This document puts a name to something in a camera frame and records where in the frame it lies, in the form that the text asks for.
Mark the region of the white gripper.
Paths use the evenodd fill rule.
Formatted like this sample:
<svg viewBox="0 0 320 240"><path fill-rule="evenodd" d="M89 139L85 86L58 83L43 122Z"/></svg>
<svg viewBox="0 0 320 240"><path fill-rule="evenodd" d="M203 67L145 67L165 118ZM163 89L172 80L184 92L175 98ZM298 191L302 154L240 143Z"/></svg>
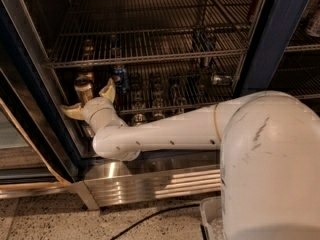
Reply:
<svg viewBox="0 0 320 240"><path fill-rule="evenodd" d="M71 106L61 105L60 109L71 119L84 119L95 133L106 126L120 126L121 119L118 117L113 106L116 86L112 78L99 91L99 96L87 102L83 108L80 103L76 103Z"/></svg>

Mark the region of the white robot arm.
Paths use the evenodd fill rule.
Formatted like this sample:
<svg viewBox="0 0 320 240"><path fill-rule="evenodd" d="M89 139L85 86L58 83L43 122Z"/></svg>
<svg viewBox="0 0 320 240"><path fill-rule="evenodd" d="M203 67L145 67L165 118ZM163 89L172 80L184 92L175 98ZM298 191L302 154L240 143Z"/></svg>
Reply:
<svg viewBox="0 0 320 240"><path fill-rule="evenodd" d="M97 155L217 150L225 240L320 240L320 118L298 99L261 91L133 127L114 99L108 83L87 103L61 108L90 125Z"/></svg>

